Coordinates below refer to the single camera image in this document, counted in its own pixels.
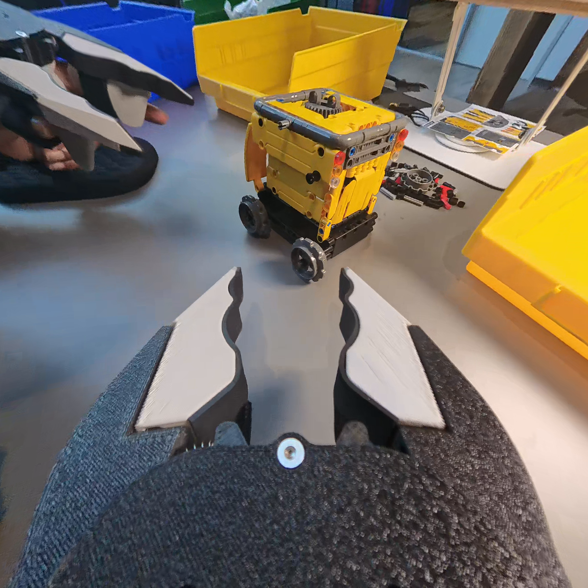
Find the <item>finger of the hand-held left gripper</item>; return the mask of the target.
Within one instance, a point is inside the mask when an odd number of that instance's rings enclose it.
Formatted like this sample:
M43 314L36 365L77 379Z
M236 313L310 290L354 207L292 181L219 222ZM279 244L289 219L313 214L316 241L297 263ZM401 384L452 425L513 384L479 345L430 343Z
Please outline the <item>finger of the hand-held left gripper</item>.
M5 89L15 90L20 100L33 99L41 116L54 127L54 134L85 171L94 168L96 142L115 150L123 146L142 151L117 120L60 87L45 69L33 63L1 58L1 83Z
M77 35L58 37L59 56L77 70L84 98L124 124L143 124L151 93L193 105L181 87L143 63L109 45Z

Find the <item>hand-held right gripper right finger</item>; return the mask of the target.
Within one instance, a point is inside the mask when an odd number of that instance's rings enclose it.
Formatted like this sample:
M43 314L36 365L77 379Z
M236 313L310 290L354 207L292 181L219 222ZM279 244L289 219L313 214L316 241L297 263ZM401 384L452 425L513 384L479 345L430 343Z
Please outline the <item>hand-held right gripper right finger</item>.
M411 324L350 268L339 278L344 345L334 384L334 435L349 422L368 437L401 437L401 427L445 430Z

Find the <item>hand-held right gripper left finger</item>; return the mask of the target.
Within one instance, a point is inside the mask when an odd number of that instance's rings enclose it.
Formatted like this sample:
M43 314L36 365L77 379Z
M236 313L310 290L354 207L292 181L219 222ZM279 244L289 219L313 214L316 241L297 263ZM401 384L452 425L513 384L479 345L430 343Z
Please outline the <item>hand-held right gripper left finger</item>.
M241 268L232 268L173 322L135 422L136 431L188 424L195 441L213 442L223 422L251 441L251 403L240 351Z

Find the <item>yellow toy brick vehicle model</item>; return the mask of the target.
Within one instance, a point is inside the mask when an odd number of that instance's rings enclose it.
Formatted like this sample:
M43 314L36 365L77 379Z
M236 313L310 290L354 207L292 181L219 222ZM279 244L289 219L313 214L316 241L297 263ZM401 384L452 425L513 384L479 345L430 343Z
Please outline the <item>yellow toy brick vehicle model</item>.
M332 89L258 98L246 129L246 231L271 231L291 245L294 272L305 283L325 274L328 259L370 234L386 167L408 136L407 119Z

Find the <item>pile of black brick parts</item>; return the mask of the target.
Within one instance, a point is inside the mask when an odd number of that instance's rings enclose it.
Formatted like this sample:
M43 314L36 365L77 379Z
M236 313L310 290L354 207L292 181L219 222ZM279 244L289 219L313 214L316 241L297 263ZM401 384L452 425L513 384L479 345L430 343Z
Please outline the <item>pile of black brick parts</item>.
M385 169L380 193L391 200L405 201L435 210L463 208L465 202L458 198L456 188L442 180L442 174L427 167L391 163Z

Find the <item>yellow storage bin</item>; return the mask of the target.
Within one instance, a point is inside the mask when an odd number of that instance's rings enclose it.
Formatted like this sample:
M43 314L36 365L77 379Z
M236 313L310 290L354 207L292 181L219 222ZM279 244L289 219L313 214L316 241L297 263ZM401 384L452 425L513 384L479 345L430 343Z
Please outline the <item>yellow storage bin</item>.
M380 95L405 19L317 6L193 28L196 71L217 107L249 121L261 96L328 88Z
M535 153L462 252L470 274L587 358L587 128Z

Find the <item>grey desk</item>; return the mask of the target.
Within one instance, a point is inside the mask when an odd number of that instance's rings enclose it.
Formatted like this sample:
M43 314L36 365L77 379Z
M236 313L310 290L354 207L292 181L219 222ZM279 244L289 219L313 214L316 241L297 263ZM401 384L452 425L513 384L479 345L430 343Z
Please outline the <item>grey desk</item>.
M373 233L326 264L318 283L290 267L276 234L252 239L238 215L246 122L194 88L165 100L166 126L131 129L159 154L125 198L1 207L1 587L59 451L153 334L229 269L242 269L238 339L252 442L295 431L334 442L332 391L343 346L338 298L350 267L419 325L484 397L525 462L573 587L587 587L587 361L466 271L462 249L501 195L439 171L462 209L378 197Z

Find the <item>person's left hand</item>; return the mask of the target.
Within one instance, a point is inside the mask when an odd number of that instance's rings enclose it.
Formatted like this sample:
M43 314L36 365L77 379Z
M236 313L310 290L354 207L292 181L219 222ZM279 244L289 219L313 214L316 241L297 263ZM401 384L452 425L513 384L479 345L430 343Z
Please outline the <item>person's left hand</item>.
M70 93L83 96L84 92L75 68L63 61L55 61L48 66L50 76ZM1 127L1 153L21 161L38 161L52 171L71 171L80 169L63 143L52 149L44 149L9 129Z

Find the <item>blue storage bin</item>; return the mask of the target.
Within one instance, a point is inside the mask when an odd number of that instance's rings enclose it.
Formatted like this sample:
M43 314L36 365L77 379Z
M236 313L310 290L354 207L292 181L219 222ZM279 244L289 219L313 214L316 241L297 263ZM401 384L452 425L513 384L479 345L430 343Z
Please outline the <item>blue storage bin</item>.
M195 13L164 5L120 1L36 10L42 18L85 32L168 77L183 89L197 84L192 28Z

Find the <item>green storage bin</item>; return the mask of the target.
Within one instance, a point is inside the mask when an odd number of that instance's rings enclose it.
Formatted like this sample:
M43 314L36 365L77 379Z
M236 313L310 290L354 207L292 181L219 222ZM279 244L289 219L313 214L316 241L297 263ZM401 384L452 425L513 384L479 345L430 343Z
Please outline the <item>green storage bin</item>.
M231 19L225 9L225 1L182 1L182 8L194 11L194 23L196 25L211 24ZM259 11L252 7L253 13L245 16L257 16L266 13L287 11L299 8L302 14L306 14L310 6L320 6L320 1L260 1Z

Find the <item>white book stand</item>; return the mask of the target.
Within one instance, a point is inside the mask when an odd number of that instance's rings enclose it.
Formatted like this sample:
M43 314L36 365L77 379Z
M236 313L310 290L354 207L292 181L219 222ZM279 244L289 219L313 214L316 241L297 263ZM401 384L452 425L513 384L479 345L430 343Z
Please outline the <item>white book stand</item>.
M470 4L502 6L509 9L564 13L576 17L587 16L587 1L459 1L456 2L453 12L453 22L450 37L447 43L445 59L437 81L435 97L433 99L430 116L434 117L445 112L443 106L443 93L449 77L453 58L458 47L460 33L466 21L466 15ZM543 145L533 142L536 135L546 125L549 116L562 100L572 82L577 78L587 63L587 49L576 58L575 65L560 85L557 95L549 103L542 114L536 127L526 133L521 143L509 155L498 155L487 152L473 152L472 149L464 151L454 149L435 138L434 133L425 128L415 127L410 131L406 144L410 151L423 155L436 163L459 172L471 179L492 187L505 190L526 162L535 153L543 149ZM502 107L511 91L502 93L496 91L496 85L489 77L489 67L486 62L479 74L476 83L470 93L469 100L475 104L482 102L487 107Z

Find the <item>yellow printed sticker sheet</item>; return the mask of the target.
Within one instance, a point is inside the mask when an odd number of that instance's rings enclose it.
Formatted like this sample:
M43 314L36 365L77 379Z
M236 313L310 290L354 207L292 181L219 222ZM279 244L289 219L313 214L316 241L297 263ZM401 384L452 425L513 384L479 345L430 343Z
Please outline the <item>yellow printed sticker sheet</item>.
M423 128L454 149L491 151L503 155L514 150L536 124L477 105L459 112L432 116Z

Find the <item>dark wooden post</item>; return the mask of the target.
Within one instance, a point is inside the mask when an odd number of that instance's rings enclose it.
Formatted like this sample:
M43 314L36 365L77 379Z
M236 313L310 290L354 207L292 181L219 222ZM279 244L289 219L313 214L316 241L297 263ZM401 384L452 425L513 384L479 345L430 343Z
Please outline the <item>dark wooden post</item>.
M496 91L514 88L554 18L554 13L508 11L486 60Z

